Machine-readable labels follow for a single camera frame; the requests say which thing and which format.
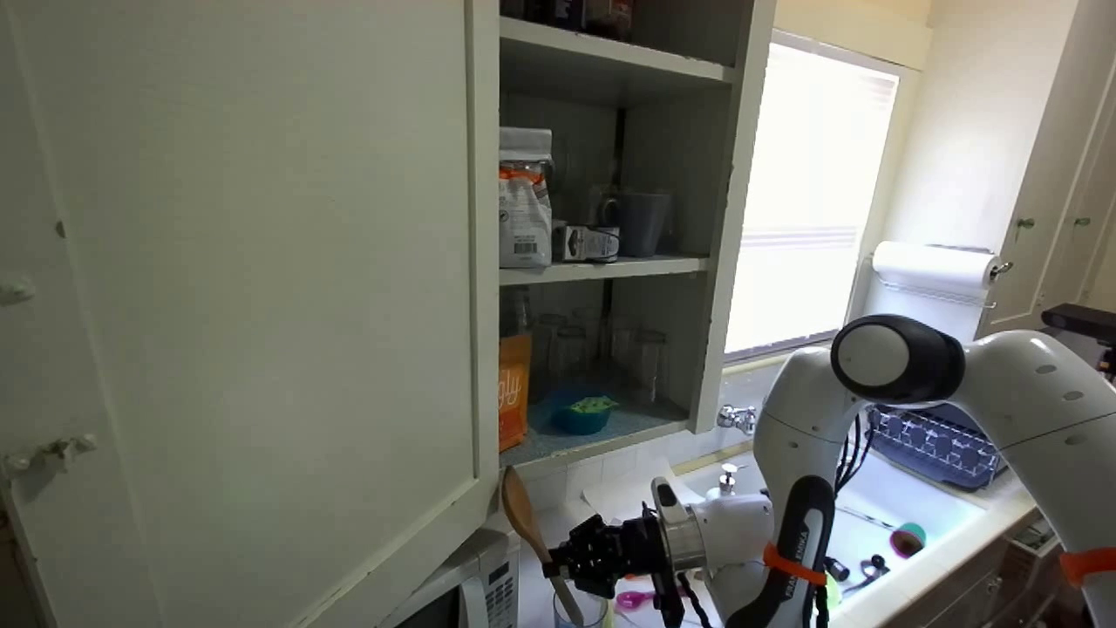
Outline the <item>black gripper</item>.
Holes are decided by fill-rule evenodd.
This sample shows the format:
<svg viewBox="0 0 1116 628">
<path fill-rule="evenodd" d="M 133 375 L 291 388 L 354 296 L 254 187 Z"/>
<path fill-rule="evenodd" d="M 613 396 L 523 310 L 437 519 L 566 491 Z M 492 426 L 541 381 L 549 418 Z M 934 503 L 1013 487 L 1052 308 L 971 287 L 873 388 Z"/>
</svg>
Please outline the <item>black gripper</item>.
<svg viewBox="0 0 1116 628">
<path fill-rule="evenodd" d="M 549 580 L 561 580 L 586 597 L 609 597 L 625 574 L 655 574 L 668 567 L 661 519 L 640 517 L 609 526 L 593 517 L 553 547 L 553 562 Z"/>
</svg>

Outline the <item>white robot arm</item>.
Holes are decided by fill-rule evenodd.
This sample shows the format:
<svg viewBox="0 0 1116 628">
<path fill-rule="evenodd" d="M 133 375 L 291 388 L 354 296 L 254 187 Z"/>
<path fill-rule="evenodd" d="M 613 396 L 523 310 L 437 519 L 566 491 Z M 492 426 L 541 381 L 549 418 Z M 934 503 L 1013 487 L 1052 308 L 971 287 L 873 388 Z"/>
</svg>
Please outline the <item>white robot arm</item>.
<svg viewBox="0 0 1116 628">
<path fill-rule="evenodd" d="M 730 628 L 827 628 L 856 431 L 952 487 L 1016 473 L 1092 619 L 1116 619 L 1116 504 L 1092 496 L 1116 478 L 1116 383 L 1043 331 L 961 340 L 905 314 L 859 316 L 777 371 L 754 431 L 757 496 L 684 503 L 655 483 L 642 517 L 571 526 L 546 573 L 597 597 L 646 574 L 661 618 L 680 619 L 678 580 L 699 567 Z"/>
</svg>

